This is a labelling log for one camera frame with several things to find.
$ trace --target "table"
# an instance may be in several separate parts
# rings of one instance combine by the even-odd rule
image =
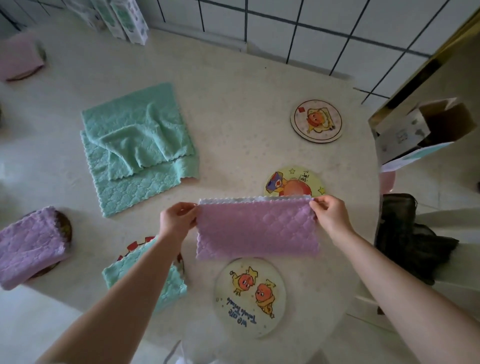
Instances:
[[[346,201],[354,227],[373,242],[376,154],[368,111],[349,82],[156,30],[145,47],[132,45],[69,14],[35,33],[48,67],[0,85],[0,223],[54,205],[72,221],[74,255],[47,275],[0,292],[2,356],[10,362],[34,359],[102,297],[102,269],[134,239],[154,235],[159,212],[179,200],[260,195],[276,169],[300,164]],[[198,148],[200,180],[103,218],[80,140],[80,113],[160,82],[174,84]],[[339,110],[340,139],[318,145],[293,131],[292,107],[308,97]],[[195,244],[191,231],[182,247],[187,297],[152,318],[135,362],[161,362],[180,338],[194,360],[305,362],[341,319],[359,282],[325,236],[320,256],[269,258],[288,292],[283,321],[261,340],[229,340],[212,309],[214,282],[228,261],[196,261]]]

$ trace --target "quilted fabric texture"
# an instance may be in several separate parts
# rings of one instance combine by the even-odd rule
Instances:
[[[156,241],[152,241],[138,247],[133,252],[128,254],[122,260],[113,263],[111,266],[105,268],[102,272],[103,279],[107,283],[107,287],[111,288],[119,279],[121,279],[128,270],[137,262],[137,260],[149,249]],[[180,273],[173,264],[168,272],[167,281],[163,286],[160,297],[155,305],[154,312],[159,312],[169,304],[177,301],[180,297],[187,294],[187,285],[180,277]]]
[[[199,204],[197,259],[319,252],[310,198]]]
[[[35,211],[0,231],[0,285],[11,290],[68,256],[55,208]]]
[[[171,97],[159,89],[170,90]],[[163,106],[151,101],[156,92],[165,96]],[[86,110],[83,117],[81,138],[103,216],[166,191],[181,178],[198,178],[199,160],[170,84]]]

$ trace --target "pink object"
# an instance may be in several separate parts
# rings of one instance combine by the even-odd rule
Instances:
[[[11,290],[69,256],[53,206],[32,212],[0,231],[0,286]]]
[[[395,177],[395,171],[381,172],[378,175],[378,179],[380,180],[380,194],[389,194],[393,190]]]
[[[1,81],[32,72],[43,65],[31,34],[19,33],[0,42]]]
[[[199,205],[197,259],[317,254],[310,198]]]

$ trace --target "folded teal cloth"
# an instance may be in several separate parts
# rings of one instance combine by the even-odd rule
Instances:
[[[103,216],[198,178],[199,160],[171,84],[160,84],[82,113],[81,132]]]
[[[103,279],[107,283],[107,287],[110,289],[118,280],[120,280],[128,270],[140,259],[156,241],[152,241],[139,246],[133,252],[128,254],[122,260],[113,263],[111,266],[105,268],[102,272]],[[179,298],[187,294],[187,285],[180,277],[180,273],[173,264],[168,272],[167,280],[163,286],[160,297],[155,305],[154,312],[163,310],[169,304],[177,301]]]

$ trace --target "tiled wall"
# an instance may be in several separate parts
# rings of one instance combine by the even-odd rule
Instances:
[[[254,54],[351,76],[373,109],[480,6],[480,0],[137,2],[151,27],[184,25],[244,40]],[[44,21],[62,8],[62,0],[0,0],[6,15],[0,16],[0,32]]]

